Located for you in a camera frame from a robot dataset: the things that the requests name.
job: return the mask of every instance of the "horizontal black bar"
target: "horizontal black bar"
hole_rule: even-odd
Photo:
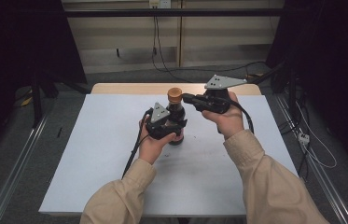
[[[287,14],[303,14],[306,9],[283,8],[159,8],[159,9],[69,9],[59,11],[20,10],[22,15],[82,17],[280,17]]]

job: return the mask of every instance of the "shirt cuff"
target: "shirt cuff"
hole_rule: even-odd
[[[260,152],[264,155],[264,149],[249,130],[236,133],[226,140],[223,145],[234,163],[240,166],[245,166]]]
[[[146,189],[156,176],[156,169],[147,161],[137,159],[125,174],[139,188]]]

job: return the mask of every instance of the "silver metal bracket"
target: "silver metal bracket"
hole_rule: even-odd
[[[151,123],[155,123],[161,119],[164,119],[165,117],[168,117],[170,115],[170,111],[167,110],[164,106],[159,104],[159,102],[156,102],[154,104],[153,108],[153,114],[151,115]]]
[[[246,79],[233,77],[221,77],[214,75],[206,84],[207,90],[224,90],[228,87],[239,86],[247,83]]]

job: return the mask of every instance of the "gray carpet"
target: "gray carpet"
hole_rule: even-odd
[[[230,69],[236,66],[210,66],[203,69]],[[255,64],[248,67],[248,73],[263,73],[268,68],[263,64]],[[185,78],[191,82],[206,82],[213,74],[213,71],[184,70],[175,71],[175,76]],[[218,72],[221,76],[244,78],[245,69],[227,72]],[[98,82],[183,82],[171,77],[168,73],[156,70],[131,71],[111,74],[89,75],[89,84],[84,85],[91,88]],[[64,85],[57,85],[60,95],[57,99],[43,99],[44,108],[53,105],[51,114],[42,132],[36,148],[28,161],[12,198],[7,206],[1,223],[78,223],[78,217],[51,217],[39,214],[37,211],[49,187],[49,180],[54,175],[55,169],[60,161],[66,143],[75,125],[77,115],[84,101],[84,95],[74,92]],[[265,81],[260,85],[262,93],[266,96],[276,123],[285,122],[281,109],[271,93],[269,82]],[[332,150],[338,165],[336,168],[327,169],[327,172],[337,187],[342,198],[348,206],[348,156],[343,150],[341,143],[327,131],[324,121],[318,116],[318,112],[308,102],[311,127],[316,135]],[[32,105],[15,107],[10,115],[5,132],[0,138],[0,188],[2,188],[11,168],[21,152],[25,141],[31,131],[33,124]],[[299,167],[302,153],[299,144],[292,133],[283,135],[289,154],[296,167]],[[325,163],[331,164],[332,160],[327,152],[312,139],[312,147],[319,158]],[[306,167],[303,167],[300,176],[306,175]],[[322,191],[312,170],[309,171],[307,189],[312,195],[316,205],[331,223],[340,223],[330,206],[325,193]]]

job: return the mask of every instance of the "forearm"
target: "forearm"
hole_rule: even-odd
[[[248,223],[326,223],[300,179],[265,155],[253,134],[236,133],[225,147],[243,180]]]
[[[155,175],[149,163],[136,160],[122,180],[112,181],[92,195],[80,223],[139,223],[144,191]]]

